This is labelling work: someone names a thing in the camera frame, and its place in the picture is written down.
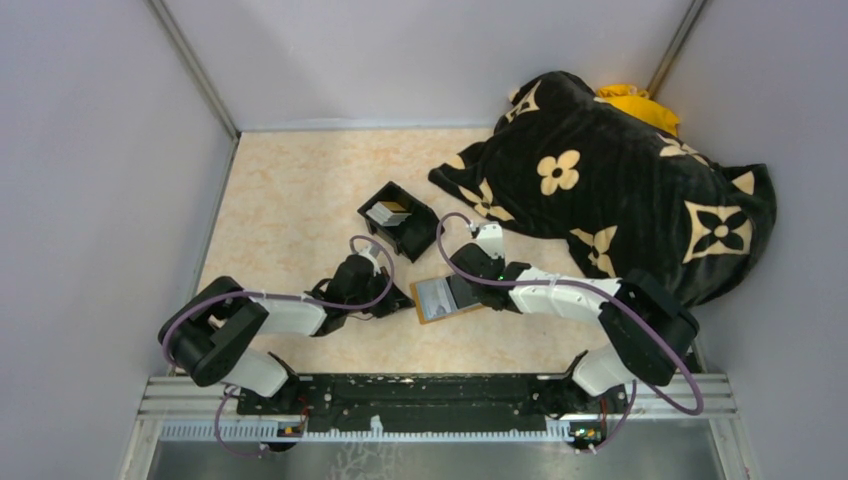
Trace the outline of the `black plastic card box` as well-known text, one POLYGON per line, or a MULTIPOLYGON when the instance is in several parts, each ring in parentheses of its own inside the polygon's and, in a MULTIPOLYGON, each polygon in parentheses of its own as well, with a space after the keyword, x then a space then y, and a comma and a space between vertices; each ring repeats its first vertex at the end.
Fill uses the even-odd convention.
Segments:
POLYGON ((400 185, 387 182, 358 209, 368 232, 385 240, 397 255, 416 262, 435 243, 435 211, 400 185))

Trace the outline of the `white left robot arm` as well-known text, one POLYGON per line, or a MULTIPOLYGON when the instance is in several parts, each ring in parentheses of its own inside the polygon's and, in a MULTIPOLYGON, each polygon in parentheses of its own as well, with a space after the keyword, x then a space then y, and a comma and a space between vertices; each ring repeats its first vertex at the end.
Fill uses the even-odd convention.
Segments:
POLYGON ((230 276, 211 282, 161 327, 166 359, 198 386, 225 383, 260 395, 277 414, 300 399, 296 373, 271 353, 254 350, 261 335, 326 336, 350 315, 382 318, 414 307, 373 255, 349 255, 334 275, 301 295, 245 290, 230 276))

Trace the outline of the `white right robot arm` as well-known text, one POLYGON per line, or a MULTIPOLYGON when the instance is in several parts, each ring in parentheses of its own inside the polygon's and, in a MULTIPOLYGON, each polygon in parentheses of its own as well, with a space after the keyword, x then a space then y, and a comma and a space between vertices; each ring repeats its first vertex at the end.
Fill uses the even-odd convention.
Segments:
POLYGON ((563 398, 576 412, 590 411, 603 393, 633 380, 668 385, 700 331, 689 310, 642 270, 624 278, 575 279, 506 262, 475 243, 458 249, 450 262, 488 308, 603 330, 606 344, 579 355, 566 373, 563 398))

